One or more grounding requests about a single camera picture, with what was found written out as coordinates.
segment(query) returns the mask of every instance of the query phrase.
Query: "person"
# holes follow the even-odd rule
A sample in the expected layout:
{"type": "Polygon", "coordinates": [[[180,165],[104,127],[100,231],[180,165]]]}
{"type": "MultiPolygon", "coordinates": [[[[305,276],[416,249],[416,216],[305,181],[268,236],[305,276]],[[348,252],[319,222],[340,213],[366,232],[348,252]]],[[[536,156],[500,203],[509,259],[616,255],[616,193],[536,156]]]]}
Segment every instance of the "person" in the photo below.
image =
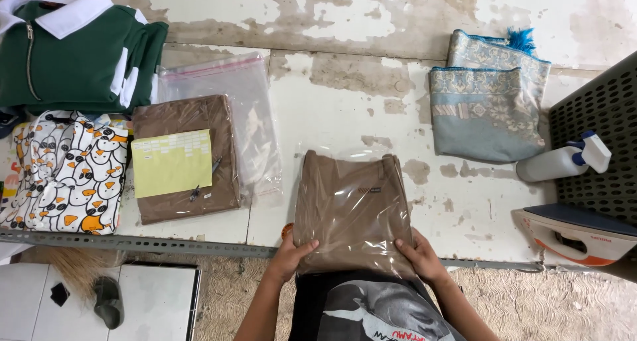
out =
{"type": "MultiPolygon", "coordinates": [[[[415,228],[415,248],[396,247],[432,289],[442,314],[420,280],[356,270],[299,275],[290,340],[497,341],[440,263],[429,241],[415,228]]],[[[278,301],[299,261],[318,240],[295,247],[284,238],[267,267],[235,341],[274,340],[278,301]]]]}

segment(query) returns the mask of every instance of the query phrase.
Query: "white collar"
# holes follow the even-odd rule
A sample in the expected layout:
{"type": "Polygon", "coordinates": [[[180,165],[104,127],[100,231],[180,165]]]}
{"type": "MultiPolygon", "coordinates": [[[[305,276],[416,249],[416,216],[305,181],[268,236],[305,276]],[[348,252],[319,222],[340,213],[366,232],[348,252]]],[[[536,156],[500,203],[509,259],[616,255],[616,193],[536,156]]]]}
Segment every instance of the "white collar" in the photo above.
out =
{"type": "MultiPolygon", "coordinates": [[[[0,1],[0,34],[15,24],[25,22],[13,15],[13,11],[33,0],[0,1]]],[[[51,11],[36,19],[38,25],[58,39],[64,39],[71,33],[85,27],[108,8],[113,6],[111,0],[42,0],[66,4],[58,10],[51,11]]]]}

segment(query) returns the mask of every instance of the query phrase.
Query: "yellow paper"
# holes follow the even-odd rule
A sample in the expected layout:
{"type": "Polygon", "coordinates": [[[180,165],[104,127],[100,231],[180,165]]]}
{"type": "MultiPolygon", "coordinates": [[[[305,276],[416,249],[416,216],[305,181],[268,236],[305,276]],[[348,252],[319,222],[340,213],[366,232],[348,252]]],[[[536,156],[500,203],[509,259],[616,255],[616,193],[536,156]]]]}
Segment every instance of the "yellow paper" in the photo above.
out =
{"type": "Polygon", "coordinates": [[[210,150],[208,129],[133,141],[135,198],[210,187],[210,150]]]}

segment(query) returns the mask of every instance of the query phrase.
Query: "zipper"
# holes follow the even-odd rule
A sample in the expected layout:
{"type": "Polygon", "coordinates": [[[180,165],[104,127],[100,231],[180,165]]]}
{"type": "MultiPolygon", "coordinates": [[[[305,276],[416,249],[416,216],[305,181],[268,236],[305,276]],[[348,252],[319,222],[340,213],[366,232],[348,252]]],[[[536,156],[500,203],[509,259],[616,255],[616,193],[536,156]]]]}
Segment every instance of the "zipper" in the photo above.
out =
{"type": "Polygon", "coordinates": [[[31,81],[31,50],[33,50],[33,27],[31,26],[31,21],[27,20],[27,38],[29,39],[29,51],[27,52],[27,83],[29,85],[29,90],[31,90],[31,94],[37,101],[42,101],[37,95],[35,90],[33,89],[33,82],[31,81]]]}

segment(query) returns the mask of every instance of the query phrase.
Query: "blue tassel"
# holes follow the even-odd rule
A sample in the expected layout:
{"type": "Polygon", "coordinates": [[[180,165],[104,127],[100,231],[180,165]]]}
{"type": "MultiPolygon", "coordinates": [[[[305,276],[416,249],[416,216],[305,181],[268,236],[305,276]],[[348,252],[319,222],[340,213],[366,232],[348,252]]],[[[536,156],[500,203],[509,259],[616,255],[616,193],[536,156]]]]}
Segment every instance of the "blue tassel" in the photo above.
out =
{"type": "Polygon", "coordinates": [[[506,31],[509,34],[508,43],[506,46],[510,48],[514,48],[515,50],[520,50],[522,52],[526,52],[529,55],[533,53],[535,50],[535,44],[533,43],[533,36],[531,36],[531,32],[533,28],[529,29],[518,29],[515,31],[513,27],[506,28],[506,31]]]}

